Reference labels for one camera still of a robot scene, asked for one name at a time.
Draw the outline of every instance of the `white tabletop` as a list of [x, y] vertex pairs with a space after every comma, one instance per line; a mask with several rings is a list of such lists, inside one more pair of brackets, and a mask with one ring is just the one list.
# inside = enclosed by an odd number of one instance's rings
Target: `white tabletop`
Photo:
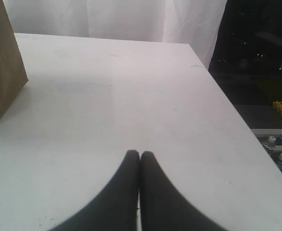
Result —
[[128, 149], [230, 231], [282, 230], [282, 174], [185, 44], [16, 34], [29, 82], [0, 121], [0, 231], [46, 231]]

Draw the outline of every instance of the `sheer curtain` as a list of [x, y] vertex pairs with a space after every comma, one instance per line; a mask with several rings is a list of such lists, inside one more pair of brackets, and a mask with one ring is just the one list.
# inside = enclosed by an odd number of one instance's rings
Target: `sheer curtain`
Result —
[[3, 0], [15, 32], [188, 43], [208, 67], [227, 0]]

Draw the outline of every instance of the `white backdrop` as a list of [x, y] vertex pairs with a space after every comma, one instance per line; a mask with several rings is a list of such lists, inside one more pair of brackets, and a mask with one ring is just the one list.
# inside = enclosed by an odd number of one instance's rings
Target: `white backdrop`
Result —
[[189, 43], [208, 67], [227, 0], [3, 0], [15, 32]]

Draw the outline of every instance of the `brown cardboard box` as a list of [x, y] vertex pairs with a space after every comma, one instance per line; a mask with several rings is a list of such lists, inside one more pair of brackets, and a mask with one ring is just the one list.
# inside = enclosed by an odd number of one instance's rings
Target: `brown cardboard box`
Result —
[[0, 119], [27, 81], [12, 26], [0, 0]]

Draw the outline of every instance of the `black object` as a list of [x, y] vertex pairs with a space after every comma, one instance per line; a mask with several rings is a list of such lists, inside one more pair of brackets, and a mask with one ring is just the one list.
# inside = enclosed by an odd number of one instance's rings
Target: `black object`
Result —
[[141, 157], [140, 205], [143, 231], [225, 231], [175, 189], [151, 152]]
[[128, 151], [106, 187], [52, 231], [135, 231], [139, 187], [137, 151]]

